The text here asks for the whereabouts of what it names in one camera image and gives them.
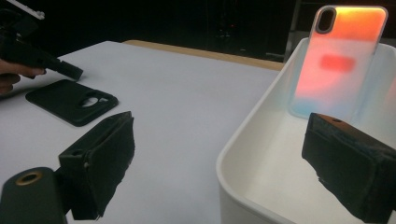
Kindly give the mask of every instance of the black object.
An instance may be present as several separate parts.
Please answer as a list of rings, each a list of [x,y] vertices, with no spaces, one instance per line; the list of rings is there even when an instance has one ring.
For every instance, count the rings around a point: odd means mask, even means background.
[[[386,223],[396,202],[396,152],[329,116],[312,113],[303,158],[320,183],[355,217]]]
[[[28,17],[9,9],[0,9],[0,58],[30,67],[48,68],[74,80],[79,80],[83,70],[61,61],[44,50],[23,41],[37,25]]]
[[[31,91],[25,98],[78,127],[98,118],[118,104],[113,95],[66,79]]]
[[[65,224],[104,215],[134,157],[131,112],[108,117],[59,155],[61,167],[37,167],[11,177],[3,187],[1,224]]]

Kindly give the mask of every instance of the gradient phone case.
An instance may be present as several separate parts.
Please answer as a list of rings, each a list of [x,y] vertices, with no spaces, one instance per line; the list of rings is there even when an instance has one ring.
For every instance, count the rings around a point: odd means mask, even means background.
[[[322,7],[315,17],[290,113],[350,121],[388,12],[383,7]]]

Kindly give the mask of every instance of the human hand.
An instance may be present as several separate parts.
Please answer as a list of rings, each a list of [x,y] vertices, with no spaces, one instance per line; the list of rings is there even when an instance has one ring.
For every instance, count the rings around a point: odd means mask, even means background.
[[[35,77],[44,74],[46,74],[44,68],[32,68],[23,64],[0,60],[0,94],[12,91],[12,85],[21,80],[19,75]]]

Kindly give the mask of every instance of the white container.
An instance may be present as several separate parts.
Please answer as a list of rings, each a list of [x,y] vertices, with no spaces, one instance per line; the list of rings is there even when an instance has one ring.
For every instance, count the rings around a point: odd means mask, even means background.
[[[219,154],[223,224],[362,223],[318,182],[301,156],[307,119],[292,116],[288,102],[306,47],[303,39]],[[361,99],[350,124],[396,148],[395,48],[378,45]]]

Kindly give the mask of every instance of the white tabletop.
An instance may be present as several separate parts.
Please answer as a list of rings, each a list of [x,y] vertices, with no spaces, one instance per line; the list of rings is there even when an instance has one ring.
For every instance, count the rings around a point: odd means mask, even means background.
[[[120,104],[74,127],[24,99],[65,77],[23,78],[0,96],[0,184],[26,169],[57,169],[58,155],[96,123],[131,111],[134,159],[97,223],[220,223],[216,158],[278,72],[114,42],[62,59],[84,70],[80,84]]]

